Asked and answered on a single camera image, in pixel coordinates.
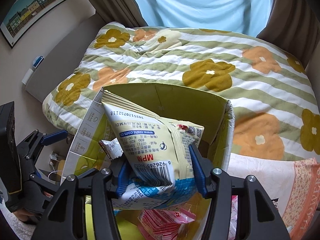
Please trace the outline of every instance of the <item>poster of colorful houses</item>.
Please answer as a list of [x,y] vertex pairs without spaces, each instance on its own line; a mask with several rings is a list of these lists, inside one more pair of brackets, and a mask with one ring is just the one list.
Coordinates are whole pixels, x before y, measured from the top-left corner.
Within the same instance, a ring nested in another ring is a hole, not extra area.
[[0,25],[10,46],[13,47],[37,20],[63,1],[65,0],[17,0]]

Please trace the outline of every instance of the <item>wall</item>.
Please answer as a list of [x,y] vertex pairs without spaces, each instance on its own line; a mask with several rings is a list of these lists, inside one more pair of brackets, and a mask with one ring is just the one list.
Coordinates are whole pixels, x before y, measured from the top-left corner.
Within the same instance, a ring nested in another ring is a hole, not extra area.
[[312,89],[315,93],[318,108],[320,109],[320,42],[318,43],[312,57],[306,67],[307,76],[311,82]]
[[[0,105],[14,101],[18,144],[33,130],[57,131],[42,113],[42,105],[24,90],[21,80],[37,56],[46,56],[72,29],[95,13],[88,0],[66,0],[39,19],[16,43],[13,49],[0,34]],[[66,155],[65,141],[47,146],[37,167],[49,170],[52,150]]]

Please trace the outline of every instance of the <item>striped bedding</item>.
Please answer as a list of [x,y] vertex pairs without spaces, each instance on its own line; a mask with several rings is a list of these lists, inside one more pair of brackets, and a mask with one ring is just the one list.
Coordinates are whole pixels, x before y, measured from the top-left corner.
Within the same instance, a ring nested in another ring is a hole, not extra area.
[[188,86],[230,99],[232,153],[320,162],[319,110],[301,63],[239,33],[107,24],[74,73],[47,96],[43,112],[75,134],[101,86],[132,82]]

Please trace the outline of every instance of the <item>human hand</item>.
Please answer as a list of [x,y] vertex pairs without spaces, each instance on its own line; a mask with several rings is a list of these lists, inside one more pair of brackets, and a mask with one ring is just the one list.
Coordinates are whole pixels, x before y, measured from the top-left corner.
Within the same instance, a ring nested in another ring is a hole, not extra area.
[[34,216],[34,214],[30,213],[24,208],[17,210],[13,214],[22,222],[27,222],[29,220],[29,217]]

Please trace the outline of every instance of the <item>candy wrapper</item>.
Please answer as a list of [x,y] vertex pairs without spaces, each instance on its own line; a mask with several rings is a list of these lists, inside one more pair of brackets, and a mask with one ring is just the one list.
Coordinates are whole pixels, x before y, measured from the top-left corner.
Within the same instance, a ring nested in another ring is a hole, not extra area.
[[146,240],[176,240],[180,227],[193,222],[196,216],[184,209],[166,211],[159,209],[142,210],[138,225]]

